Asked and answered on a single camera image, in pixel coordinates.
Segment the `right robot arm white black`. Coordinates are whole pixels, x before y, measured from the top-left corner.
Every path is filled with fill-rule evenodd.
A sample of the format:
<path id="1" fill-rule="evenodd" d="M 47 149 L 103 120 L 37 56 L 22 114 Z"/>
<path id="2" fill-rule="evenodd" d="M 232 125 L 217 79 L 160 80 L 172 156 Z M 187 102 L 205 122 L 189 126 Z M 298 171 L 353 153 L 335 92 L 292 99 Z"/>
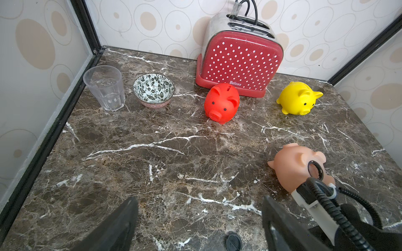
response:
<path id="1" fill-rule="evenodd" d="M 338 226 L 335 234 L 335 244 L 339 245 L 337 250 L 345 251 L 348 247 L 354 251 L 400 251 L 402 249 L 402 235 L 383 231 L 378 212 L 360 195 L 342 187 L 334 189 L 362 205 L 372 217 L 372 225 L 361 221 L 354 206 L 342 204 L 338 207 L 334 200 L 322 190 L 324 184 L 320 180 L 310 177 L 306 184 Z"/>

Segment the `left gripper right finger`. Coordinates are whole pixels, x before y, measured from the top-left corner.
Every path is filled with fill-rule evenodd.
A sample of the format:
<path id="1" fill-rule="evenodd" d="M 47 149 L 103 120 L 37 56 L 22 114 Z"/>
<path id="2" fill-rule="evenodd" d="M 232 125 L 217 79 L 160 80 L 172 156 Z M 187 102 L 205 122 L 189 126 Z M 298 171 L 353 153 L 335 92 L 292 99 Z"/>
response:
<path id="1" fill-rule="evenodd" d="M 263 199 L 262 225 L 269 251 L 330 250 L 270 196 Z"/>

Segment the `pink piggy bank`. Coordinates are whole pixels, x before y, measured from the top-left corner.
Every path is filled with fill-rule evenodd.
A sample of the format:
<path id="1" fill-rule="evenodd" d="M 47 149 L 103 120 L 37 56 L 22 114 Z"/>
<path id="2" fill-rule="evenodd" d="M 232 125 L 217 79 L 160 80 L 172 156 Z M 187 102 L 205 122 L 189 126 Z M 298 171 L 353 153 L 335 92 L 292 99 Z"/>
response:
<path id="1" fill-rule="evenodd" d="M 335 184 L 335 179 L 326 173 L 324 164 L 326 157 L 322 152 L 300 146 L 297 143 L 284 145 L 275 155 L 273 161 L 268 162 L 281 186 L 289 193 L 295 191 L 307 178 L 319 179 L 326 185 Z"/>

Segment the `black plug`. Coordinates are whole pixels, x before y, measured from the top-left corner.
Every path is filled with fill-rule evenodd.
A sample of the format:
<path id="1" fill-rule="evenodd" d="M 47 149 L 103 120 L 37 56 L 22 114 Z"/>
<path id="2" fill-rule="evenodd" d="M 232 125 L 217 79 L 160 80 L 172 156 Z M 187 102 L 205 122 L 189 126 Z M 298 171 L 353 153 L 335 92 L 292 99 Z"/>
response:
<path id="1" fill-rule="evenodd" d="M 229 232 L 225 239 L 226 251 L 241 251 L 243 244 L 240 236 L 235 232 Z"/>

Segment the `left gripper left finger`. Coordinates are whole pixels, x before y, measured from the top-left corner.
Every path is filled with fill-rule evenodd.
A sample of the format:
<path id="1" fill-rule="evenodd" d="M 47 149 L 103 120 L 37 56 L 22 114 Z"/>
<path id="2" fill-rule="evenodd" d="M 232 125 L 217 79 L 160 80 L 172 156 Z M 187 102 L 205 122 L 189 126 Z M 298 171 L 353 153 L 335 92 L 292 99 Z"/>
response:
<path id="1" fill-rule="evenodd" d="M 128 251 L 138 220 L 138 201 L 127 198 L 95 230 L 73 247 L 74 251 Z"/>

